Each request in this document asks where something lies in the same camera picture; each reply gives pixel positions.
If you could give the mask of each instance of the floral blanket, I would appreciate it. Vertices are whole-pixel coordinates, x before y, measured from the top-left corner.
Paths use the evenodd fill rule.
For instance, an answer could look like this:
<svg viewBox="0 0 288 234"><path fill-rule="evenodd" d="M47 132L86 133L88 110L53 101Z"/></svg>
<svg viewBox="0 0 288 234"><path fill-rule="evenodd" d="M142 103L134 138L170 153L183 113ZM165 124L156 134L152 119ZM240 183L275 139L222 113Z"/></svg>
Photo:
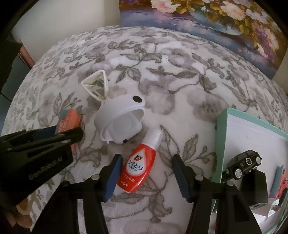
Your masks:
<svg viewBox="0 0 288 234"><path fill-rule="evenodd" d="M110 98L135 93L146 100L142 131L123 145L100 140L94 127L100 103L80 84L100 69L109 79ZM116 153L126 160L148 128L160 127L164 139L148 179L133 194L117 187L103 211L111 234L184 233L192 204L180 194L171 157L179 153L186 165L210 178L217 163L215 119L227 107L288 132L285 93L237 54L186 33L110 26L65 38L48 50L21 84L2 134L56 125L63 109L83 114L85 136L74 162L36 190L35 223L62 180L81 182ZM81 201L78 212L85 233Z"/></svg>

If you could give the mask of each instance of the orange package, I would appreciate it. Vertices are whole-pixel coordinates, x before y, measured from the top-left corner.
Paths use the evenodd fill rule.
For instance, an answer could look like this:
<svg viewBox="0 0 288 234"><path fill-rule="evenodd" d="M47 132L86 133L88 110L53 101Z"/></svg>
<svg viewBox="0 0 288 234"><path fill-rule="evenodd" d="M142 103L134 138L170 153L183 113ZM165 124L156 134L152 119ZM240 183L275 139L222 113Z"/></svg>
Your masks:
<svg viewBox="0 0 288 234"><path fill-rule="evenodd" d="M60 133L66 130L80 127L81 121L82 115L80 115L75 109L62 110L60 112L60 117L55 133ZM71 145L73 154L76 153L76 148L78 148L77 143Z"/></svg>

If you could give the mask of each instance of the toy car wheel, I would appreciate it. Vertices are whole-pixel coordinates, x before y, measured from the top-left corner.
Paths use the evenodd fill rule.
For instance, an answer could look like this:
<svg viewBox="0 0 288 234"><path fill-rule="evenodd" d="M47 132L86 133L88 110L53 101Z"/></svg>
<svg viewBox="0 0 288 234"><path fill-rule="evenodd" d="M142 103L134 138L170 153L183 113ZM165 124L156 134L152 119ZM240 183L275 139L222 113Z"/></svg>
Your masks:
<svg viewBox="0 0 288 234"><path fill-rule="evenodd" d="M257 165L259 166L259 165L261 164L261 158L257 157L257 158L256 158L256 163L257 163Z"/></svg>
<svg viewBox="0 0 288 234"><path fill-rule="evenodd" d="M242 177L242 174L243 174L243 171L240 168L238 168L238 167L234 168L234 170L233 170L233 178L235 180L240 179Z"/></svg>

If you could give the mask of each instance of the blue gripper pad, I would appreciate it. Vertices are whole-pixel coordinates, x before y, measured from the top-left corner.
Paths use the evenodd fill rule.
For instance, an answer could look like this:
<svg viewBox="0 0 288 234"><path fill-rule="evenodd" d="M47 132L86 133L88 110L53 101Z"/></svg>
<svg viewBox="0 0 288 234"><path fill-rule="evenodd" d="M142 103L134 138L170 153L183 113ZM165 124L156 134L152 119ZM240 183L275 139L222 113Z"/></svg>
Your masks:
<svg viewBox="0 0 288 234"><path fill-rule="evenodd" d="M115 154L110 165L102 168L99 173L105 193L103 195L103 202L107 202L112 197L115 190L119 175L123 166L123 158L120 154Z"/></svg>
<svg viewBox="0 0 288 234"><path fill-rule="evenodd" d="M39 141L39 140L42 140L45 138L53 137L55 135L56 127L57 126L51 126L48 128L39 129L39 130L35 131L35 133L33 134L33 140Z"/></svg>
<svg viewBox="0 0 288 234"><path fill-rule="evenodd" d="M175 154L172 157L172 169L182 197L184 197L187 202L192 202L190 189L194 183L194 177L196 176L195 172L191 167L184 165L181 157L178 154Z"/></svg>

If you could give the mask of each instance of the white bottle cap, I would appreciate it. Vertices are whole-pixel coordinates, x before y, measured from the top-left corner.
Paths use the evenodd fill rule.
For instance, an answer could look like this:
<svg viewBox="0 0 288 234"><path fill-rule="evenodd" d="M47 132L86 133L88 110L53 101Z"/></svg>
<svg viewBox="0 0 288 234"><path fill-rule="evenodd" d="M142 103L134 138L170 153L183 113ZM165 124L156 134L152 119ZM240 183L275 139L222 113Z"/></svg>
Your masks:
<svg viewBox="0 0 288 234"><path fill-rule="evenodd" d="M163 132L159 128L149 129L141 143L157 150L162 139Z"/></svg>

